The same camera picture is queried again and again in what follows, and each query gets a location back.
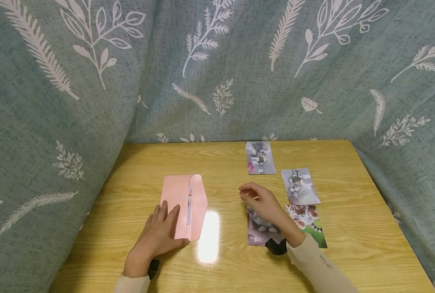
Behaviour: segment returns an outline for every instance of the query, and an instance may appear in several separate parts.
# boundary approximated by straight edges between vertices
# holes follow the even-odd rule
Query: wooden table
[[[287,256],[247,245],[238,187],[254,181],[287,203],[281,169],[308,167],[328,249],[360,292],[435,292],[348,141],[273,141],[276,175],[248,175],[244,142],[127,144],[57,274],[52,292],[113,292],[159,202],[165,175],[198,173],[209,206],[199,241],[164,257],[149,292],[312,292]]]

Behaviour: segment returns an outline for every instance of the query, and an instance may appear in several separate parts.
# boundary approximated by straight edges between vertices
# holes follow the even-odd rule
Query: gray-green fabric backdrop
[[[0,0],[0,292],[48,290],[125,141],[340,138],[435,286],[435,1]]]

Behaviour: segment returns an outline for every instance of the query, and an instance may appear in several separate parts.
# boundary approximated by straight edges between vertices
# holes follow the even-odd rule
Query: pink envelope
[[[208,199],[201,175],[165,176],[160,203],[162,204],[164,200],[168,203],[168,212],[177,204],[180,205],[177,224],[171,232],[173,238],[198,240],[208,208]]]

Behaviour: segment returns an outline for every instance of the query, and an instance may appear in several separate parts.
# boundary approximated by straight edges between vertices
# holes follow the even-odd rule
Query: beige sleeve
[[[116,283],[115,293],[146,293],[150,282],[149,276],[129,278],[121,275]]]
[[[359,293],[351,281],[323,255],[312,235],[294,248],[286,243],[293,265],[303,272],[317,293]]]

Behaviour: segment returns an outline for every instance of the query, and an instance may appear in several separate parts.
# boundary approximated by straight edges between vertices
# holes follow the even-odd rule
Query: cat photo
[[[251,207],[247,207],[247,221],[248,245],[264,246],[270,238],[277,243],[283,239],[281,231],[273,223],[260,218]]]
[[[245,151],[249,174],[276,174],[276,167],[269,141],[246,142]]]
[[[319,248],[328,247],[320,224],[317,207],[288,204],[284,208],[286,213],[291,217],[295,224],[297,224],[300,231],[312,235],[318,243]]]
[[[281,175],[290,204],[310,206],[321,203],[308,168],[281,170]]]

